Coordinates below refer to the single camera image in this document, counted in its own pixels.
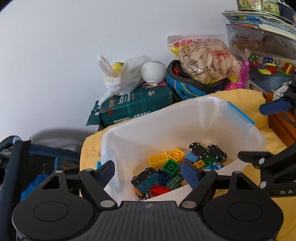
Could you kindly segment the stack of books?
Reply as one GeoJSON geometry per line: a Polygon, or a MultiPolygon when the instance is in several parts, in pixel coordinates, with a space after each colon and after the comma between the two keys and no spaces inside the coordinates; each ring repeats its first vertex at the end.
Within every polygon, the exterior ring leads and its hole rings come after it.
{"type": "Polygon", "coordinates": [[[237,10],[222,12],[229,24],[295,40],[295,5],[288,1],[237,1],[237,10]]]}

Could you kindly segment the white bowl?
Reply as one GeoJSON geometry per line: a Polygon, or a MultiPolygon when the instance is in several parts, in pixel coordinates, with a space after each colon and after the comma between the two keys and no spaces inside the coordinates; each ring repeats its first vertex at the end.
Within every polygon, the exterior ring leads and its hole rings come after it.
{"type": "Polygon", "coordinates": [[[165,78],[167,69],[165,65],[156,62],[145,63],[141,68],[143,80],[149,85],[158,85],[165,78]]]}

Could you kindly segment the steel blue small brick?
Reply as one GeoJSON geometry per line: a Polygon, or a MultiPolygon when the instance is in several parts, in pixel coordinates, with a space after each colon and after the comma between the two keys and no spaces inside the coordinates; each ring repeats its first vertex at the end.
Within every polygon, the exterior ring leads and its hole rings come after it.
{"type": "Polygon", "coordinates": [[[197,161],[199,161],[199,157],[196,156],[195,154],[192,154],[192,153],[187,153],[185,155],[185,159],[192,162],[192,163],[196,163],[197,161]]]}

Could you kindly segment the yellow long brick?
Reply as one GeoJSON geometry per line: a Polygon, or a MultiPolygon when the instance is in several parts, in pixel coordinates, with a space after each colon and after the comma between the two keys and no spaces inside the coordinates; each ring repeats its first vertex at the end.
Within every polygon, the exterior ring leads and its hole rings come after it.
{"type": "Polygon", "coordinates": [[[148,158],[149,166],[154,169],[162,169],[168,160],[169,158],[166,152],[148,158]]]}

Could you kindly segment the white plastic storage bin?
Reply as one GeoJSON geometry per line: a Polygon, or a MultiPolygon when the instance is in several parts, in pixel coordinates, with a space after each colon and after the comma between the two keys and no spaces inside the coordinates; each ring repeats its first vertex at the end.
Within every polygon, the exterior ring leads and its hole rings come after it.
{"type": "Polygon", "coordinates": [[[241,171],[240,151],[262,151],[266,139],[246,116],[218,97],[189,99],[108,129],[101,143],[101,160],[115,164],[106,192],[118,203],[135,201],[133,176],[148,167],[148,158],[175,148],[189,152],[189,145],[215,144],[226,152],[219,174],[241,171]]]}

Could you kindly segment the yellow square brick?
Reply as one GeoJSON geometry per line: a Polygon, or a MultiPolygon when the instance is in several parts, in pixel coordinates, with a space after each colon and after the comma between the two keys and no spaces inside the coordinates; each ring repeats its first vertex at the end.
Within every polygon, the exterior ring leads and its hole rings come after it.
{"type": "Polygon", "coordinates": [[[185,158],[185,153],[182,150],[175,148],[168,153],[168,158],[180,164],[185,158]]]}

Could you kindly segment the yellow cloth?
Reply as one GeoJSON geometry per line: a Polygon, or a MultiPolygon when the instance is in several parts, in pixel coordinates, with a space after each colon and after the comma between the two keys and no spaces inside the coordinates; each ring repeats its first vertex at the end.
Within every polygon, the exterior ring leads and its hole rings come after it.
{"type": "Polygon", "coordinates": [[[258,182],[259,172],[239,161],[238,152],[277,154],[285,149],[258,110],[264,101],[262,93],[253,90],[220,91],[111,125],[86,138],[80,168],[95,168],[97,162],[113,160],[115,175],[107,192],[117,201],[135,200],[130,180],[148,165],[150,156],[175,148],[187,152],[192,142],[213,143],[228,155],[223,173],[238,168],[258,182]]]}

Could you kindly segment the red long brick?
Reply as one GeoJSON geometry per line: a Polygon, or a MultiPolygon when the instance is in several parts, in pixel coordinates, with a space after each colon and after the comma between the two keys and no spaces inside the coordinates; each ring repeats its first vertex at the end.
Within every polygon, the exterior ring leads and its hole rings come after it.
{"type": "Polygon", "coordinates": [[[150,190],[151,196],[156,197],[170,192],[171,190],[162,185],[156,185],[150,190]]]}

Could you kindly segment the teal orange cylinder toy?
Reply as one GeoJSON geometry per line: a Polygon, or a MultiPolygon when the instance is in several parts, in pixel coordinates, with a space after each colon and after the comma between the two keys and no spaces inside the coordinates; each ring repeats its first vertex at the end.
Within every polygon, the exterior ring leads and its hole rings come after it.
{"type": "Polygon", "coordinates": [[[145,192],[148,192],[149,190],[152,189],[152,187],[156,185],[163,185],[166,181],[168,181],[170,176],[168,174],[158,174],[154,173],[151,176],[149,176],[146,180],[144,180],[142,183],[137,185],[135,187],[135,190],[140,195],[145,194],[145,192]]]}

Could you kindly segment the white plastic bag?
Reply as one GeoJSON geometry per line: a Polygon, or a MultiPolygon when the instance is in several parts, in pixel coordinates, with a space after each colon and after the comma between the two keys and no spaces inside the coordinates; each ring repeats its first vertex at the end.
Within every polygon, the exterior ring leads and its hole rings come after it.
{"type": "Polygon", "coordinates": [[[116,62],[113,65],[101,55],[97,56],[97,60],[100,69],[105,74],[103,79],[105,92],[98,102],[98,105],[101,106],[108,98],[114,95],[126,95],[138,87],[142,83],[142,66],[145,63],[150,63],[152,58],[141,55],[129,58],[124,63],[116,62]]]}

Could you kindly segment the black toy car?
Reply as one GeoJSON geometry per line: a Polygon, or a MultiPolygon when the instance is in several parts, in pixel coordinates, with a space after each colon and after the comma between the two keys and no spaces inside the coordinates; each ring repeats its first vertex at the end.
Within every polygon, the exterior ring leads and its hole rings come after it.
{"type": "Polygon", "coordinates": [[[210,157],[211,154],[208,149],[203,147],[200,143],[192,143],[189,145],[189,150],[198,156],[201,160],[205,160],[206,158],[210,157]]]}

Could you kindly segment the orange brick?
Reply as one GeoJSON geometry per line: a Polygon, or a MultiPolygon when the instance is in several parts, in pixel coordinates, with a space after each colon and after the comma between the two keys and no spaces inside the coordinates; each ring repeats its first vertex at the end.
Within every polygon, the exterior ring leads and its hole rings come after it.
{"type": "Polygon", "coordinates": [[[137,188],[133,188],[133,190],[135,191],[135,193],[139,196],[142,197],[143,194],[137,189],[137,188]]]}

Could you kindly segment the green square brick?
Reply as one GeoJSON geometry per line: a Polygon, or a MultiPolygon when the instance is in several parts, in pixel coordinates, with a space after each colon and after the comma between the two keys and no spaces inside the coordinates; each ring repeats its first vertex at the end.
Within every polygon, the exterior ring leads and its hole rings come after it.
{"type": "Polygon", "coordinates": [[[180,170],[180,164],[174,160],[169,159],[163,166],[163,171],[171,177],[175,177],[180,170]]]}

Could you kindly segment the dark green tissue pack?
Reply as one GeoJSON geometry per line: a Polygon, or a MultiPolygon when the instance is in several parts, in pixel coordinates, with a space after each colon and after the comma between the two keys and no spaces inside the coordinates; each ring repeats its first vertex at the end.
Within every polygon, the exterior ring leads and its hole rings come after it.
{"type": "Polygon", "coordinates": [[[175,94],[165,81],[158,85],[143,83],[131,93],[108,98],[102,105],[95,102],[86,125],[105,128],[158,111],[175,102],[175,94]]]}

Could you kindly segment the blue airplane disc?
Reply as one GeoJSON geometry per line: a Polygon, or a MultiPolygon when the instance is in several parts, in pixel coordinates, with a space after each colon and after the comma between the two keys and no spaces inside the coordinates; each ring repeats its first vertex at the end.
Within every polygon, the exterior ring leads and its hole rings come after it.
{"type": "Polygon", "coordinates": [[[203,170],[210,170],[210,171],[218,171],[220,169],[222,169],[224,166],[219,163],[219,162],[215,162],[209,166],[206,166],[203,168],[203,170]]]}

